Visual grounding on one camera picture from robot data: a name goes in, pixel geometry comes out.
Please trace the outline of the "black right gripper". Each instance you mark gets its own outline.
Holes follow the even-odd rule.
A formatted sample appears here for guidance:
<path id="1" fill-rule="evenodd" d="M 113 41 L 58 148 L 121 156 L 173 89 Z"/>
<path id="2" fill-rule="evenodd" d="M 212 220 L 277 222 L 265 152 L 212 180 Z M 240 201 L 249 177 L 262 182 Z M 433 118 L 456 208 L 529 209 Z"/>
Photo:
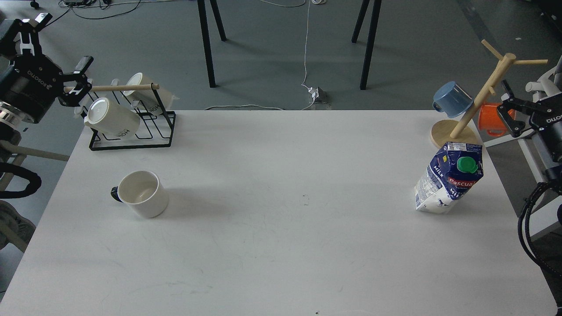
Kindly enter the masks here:
<path id="1" fill-rule="evenodd" d="M 506 79 L 501 81 L 501 85 L 504 88 L 504 94 L 501 96 L 502 104 L 498 106 L 497 113 L 509 134 L 513 138 L 519 138 L 522 135 L 536 134 L 536 130 L 538 130 L 552 160 L 560 163 L 562 159 L 562 94 L 558 93 L 538 102 L 532 102 L 516 98 Z M 550 112 L 536 111 L 537 105 Z M 512 115 L 509 114 L 512 110 L 531 116 L 530 127 L 526 126 L 524 121 L 512 118 Z"/>

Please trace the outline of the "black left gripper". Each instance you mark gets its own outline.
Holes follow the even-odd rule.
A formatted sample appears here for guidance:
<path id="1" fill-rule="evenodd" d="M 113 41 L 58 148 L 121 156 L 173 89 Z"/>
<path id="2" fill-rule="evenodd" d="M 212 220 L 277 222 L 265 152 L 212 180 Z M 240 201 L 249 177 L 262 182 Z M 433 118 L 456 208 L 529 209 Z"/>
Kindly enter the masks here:
<path id="1" fill-rule="evenodd" d="M 72 73 L 62 73 L 43 55 L 39 32 L 52 18 L 50 13 L 40 13 L 34 19 L 6 19 L 0 26 L 0 54 L 13 58 L 1 75 L 1 100 L 26 114 L 24 121 L 30 123 L 40 122 L 57 97 L 62 106 L 78 107 L 92 89 L 86 76 L 92 56 L 82 57 Z"/>

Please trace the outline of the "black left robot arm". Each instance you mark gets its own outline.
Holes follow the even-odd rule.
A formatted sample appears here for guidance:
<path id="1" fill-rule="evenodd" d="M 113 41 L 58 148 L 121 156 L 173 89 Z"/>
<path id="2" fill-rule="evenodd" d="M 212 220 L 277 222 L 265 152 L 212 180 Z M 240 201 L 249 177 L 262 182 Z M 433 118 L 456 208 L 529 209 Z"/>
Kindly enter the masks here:
<path id="1" fill-rule="evenodd" d="M 55 100 L 62 106 L 78 107 L 91 91 L 86 70 L 93 62 L 83 57 L 71 73 L 64 73 L 42 52 L 39 33 L 52 19 L 41 13 L 34 19 L 1 22 L 1 56 L 9 60 L 1 74 L 1 140 L 17 144 L 21 122 L 37 124 Z"/>

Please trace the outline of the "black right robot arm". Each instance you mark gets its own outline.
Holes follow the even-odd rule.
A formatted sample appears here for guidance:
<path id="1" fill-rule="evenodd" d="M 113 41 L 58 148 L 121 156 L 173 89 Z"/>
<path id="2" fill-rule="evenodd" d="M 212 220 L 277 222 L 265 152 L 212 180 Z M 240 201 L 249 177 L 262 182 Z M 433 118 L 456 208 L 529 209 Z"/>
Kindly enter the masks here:
<path id="1" fill-rule="evenodd" d="M 526 198 L 518 219 L 518 238 L 525 253 L 542 270 L 560 278 L 561 272 L 538 254 L 533 242 L 561 228 L 561 158 L 562 94 L 561 84 L 550 79 L 530 82 L 528 88 L 537 96 L 532 101 L 514 96 L 506 80 L 501 82 L 505 94 L 497 113 L 512 137 L 531 131 L 544 161 L 544 179 Z"/>

